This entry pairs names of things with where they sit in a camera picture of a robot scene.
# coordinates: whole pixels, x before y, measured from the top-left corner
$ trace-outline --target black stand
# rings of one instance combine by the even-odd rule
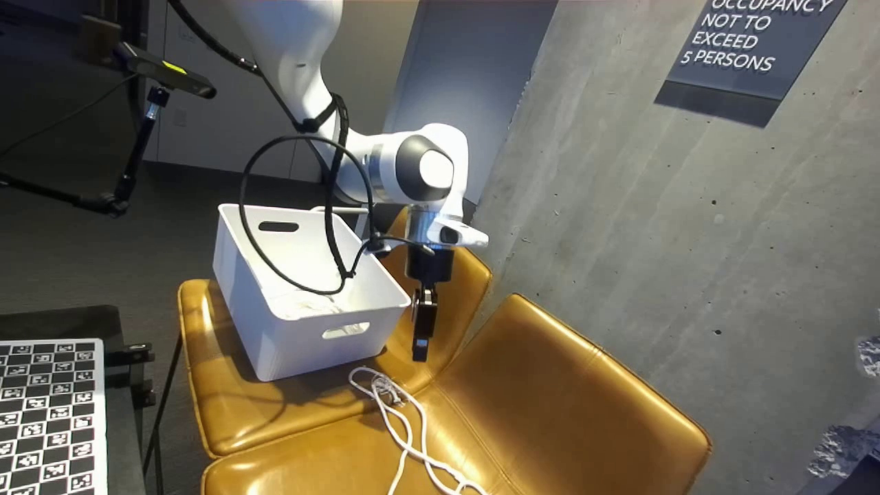
[[[43,184],[35,184],[35,180],[25,180],[25,177],[15,177],[15,176],[9,176],[9,172],[0,172],[0,184],[14,187],[14,188],[25,188],[31,194],[64,201],[64,202],[70,202],[77,209],[87,209],[87,212],[99,212],[99,213],[124,213],[130,209],[130,198],[134,191],[143,149],[145,149],[149,135],[153,131],[153,124],[156,124],[163,106],[167,105],[167,98],[171,98],[171,92],[164,87],[158,87],[158,84],[153,84],[149,91],[149,98],[145,98],[149,105],[145,105],[145,113],[141,117],[141,128],[136,128],[130,161],[120,169],[112,191],[87,198],[87,194],[75,194],[75,191],[66,191],[66,188],[43,187]]]

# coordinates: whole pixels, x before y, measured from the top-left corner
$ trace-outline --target black sign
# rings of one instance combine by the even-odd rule
[[[706,0],[656,102],[765,125],[846,0]]]

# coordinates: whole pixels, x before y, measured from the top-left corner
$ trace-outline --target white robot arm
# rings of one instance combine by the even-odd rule
[[[336,39],[343,0],[223,0],[253,44],[262,76],[295,120],[311,120],[312,135],[339,139],[366,164],[367,188],[387,202],[410,202],[407,275],[416,289],[411,358],[425,360],[436,315],[435,283],[450,278],[450,245],[486,245],[486,232],[464,224],[466,136],[444,124],[416,131],[356,135],[321,80],[321,58]],[[336,149],[312,142],[329,166]],[[366,184],[343,155],[336,187],[348,201],[366,201]]]

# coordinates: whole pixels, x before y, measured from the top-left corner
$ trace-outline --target chair backrest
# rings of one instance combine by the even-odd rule
[[[516,491],[678,495],[710,439],[614,358],[508,296],[436,384]]]

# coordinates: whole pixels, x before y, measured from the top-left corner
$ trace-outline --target white box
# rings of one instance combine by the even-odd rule
[[[380,353],[410,296],[372,253],[363,253],[356,275],[341,293],[299,290],[257,257],[235,202],[220,202],[216,212],[213,278],[257,378]],[[282,275],[312,289],[339,286],[321,209],[246,205],[244,217],[257,248]],[[361,239],[336,213],[332,231],[348,265]]]

